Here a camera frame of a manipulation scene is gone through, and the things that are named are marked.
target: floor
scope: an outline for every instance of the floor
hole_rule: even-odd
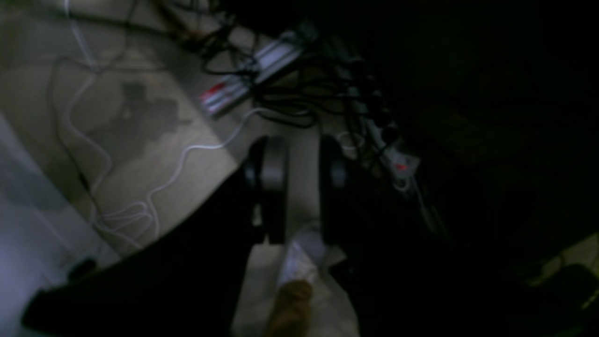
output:
[[[218,119],[200,111],[194,93],[210,88],[218,77],[201,73],[194,56],[176,48],[160,33],[152,32],[133,34],[132,45],[113,64],[114,70],[106,71],[91,83],[73,106],[72,98],[89,80],[89,73],[65,62],[58,74],[53,75],[53,70],[56,71],[53,62],[62,55],[83,61],[83,55],[61,15],[62,1],[38,2],[39,5],[26,8],[0,2],[0,44],[9,46],[0,52],[0,109],[46,176],[84,217],[90,214],[90,198],[53,132],[47,104],[49,83],[53,79],[56,83],[50,95],[60,114],[60,134],[90,185],[112,166],[95,193],[105,213],[146,200],[150,190],[165,184],[173,175],[186,146],[224,141],[250,109],[250,103],[244,102]],[[130,4],[120,0],[71,3],[77,14],[115,20],[122,20]],[[161,29],[144,2],[133,22]],[[84,22],[80,26],[101,65],[122,51],[125,38],[121,28]],[[214,27],[215,23],[209,19],[201,21],[201,29]],[[234,34],[234,41],[243,45],[251,41],[250,37],[240,31]],[[214,66],[225,67],[226,60],[215,60]],[[116,70],[125,68],[143,71]],[[65,127],[69,111],[74,127],[104,149],[105,154]],[[339,121],[331,121],[324,129],[335,134],[344,127]],[[318,130],[299,130],[254,117],[225,149],[192,151],[177,180],[153,195],[159,227],[146,228],[144,221],[137,221],[121,231],[138,235],[136,241],[141,246],[169,232],[238,166],[252,141],[265,134],[285,136],[291,144],[288,232],[317,219]],[[139,250],[108,231],[99,234],[121,257]],[[331,262],[339,260],[340,254],[333,252]],[[262,334],[274,300],[282,257],[280,246],[257,246],[252,252],[233,326],[236,335]],[[358,334],[355,315],[345,294],[328,275],[316,285],[313,308],[311,336]]]

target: brown pants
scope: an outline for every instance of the brown pants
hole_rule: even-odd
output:
[[[305,281],[285,284],[279,290],[268,320],[266,337],[306,337],[310,327],[312,286]]]

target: beige floor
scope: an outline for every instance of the beige floor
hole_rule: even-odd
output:
[[[83,57],[67,22],[52,14],[61,1],[46,3],[47,7],[28,7],[26,11],[0,5],[4,11],[0,21],[0,108],[45,174],[75,208],[87,216],[90,198],[52,133],[46,101],[53,60],[59,55],[80,60]],[[128,2],[113,0],[72,3],[76,13],[116,18],[124,16],[123,9],[128,6]],[[134,22],[160,28],[143,5]],[[210,22],[202,24],[208,28],[214,25]],[[81,23],[81,28],[100,63],[105,64],[122,50],[121,29],[85,23]],[[250,41],[243,31],[235,38],[241,44]],[[224,67],[225,60],[217,59],[214,66]],[[108,71],[90,87],[73,110],[74,126],[104,148],[114,162],[114,168],[96,193],[104,212],[144,200],[151,189],[163,185],[171,177],[186,146],[224,141],[250,108],[249,102],[242,103],[216,120],[200,111],[186,90],[192,88],[200,93],[213,86],[218,77],[201,73],[193,56],[179,51],[161,37],[135,36],[126,56],[114,67],[166,67],[169,71]],[[62,116],[69,100],[88,76],[87,71],[72,65],[65,64],[61,68],[53,98]],[[61,121],[60,131],[67,145],[88,179],[94,181],[107,161],[62,124]],[[325,124],[325,131],[338,133],[343,130],[342,125],[333,119]],[[317,219],[317,129],[299,130],[253,117],[226,149],[192,151],[181,176],[155,194],[153,201],[159,214],[160,235],[200,205],[238,166],[252,141],[265,134],[285,136],[291,144],[289,232]],[[142,226],[141,222],[127,226],[123,232],[138,233]],[[138,242],[142,246],[152,243],[155,229],[146,230]],[[100,234],[123,257],[138,251],[116,236]],[[274,299],[282,254],[283,248],[279,246],[254,249],[235,318],[236,335],[261,335]],[[331,257],[332,260],[339,259],[339,254],[333,254],[336,257]],[[343,291],[325,275],[316,286],[311,336],[352,335],[357,335],[354,313]]]

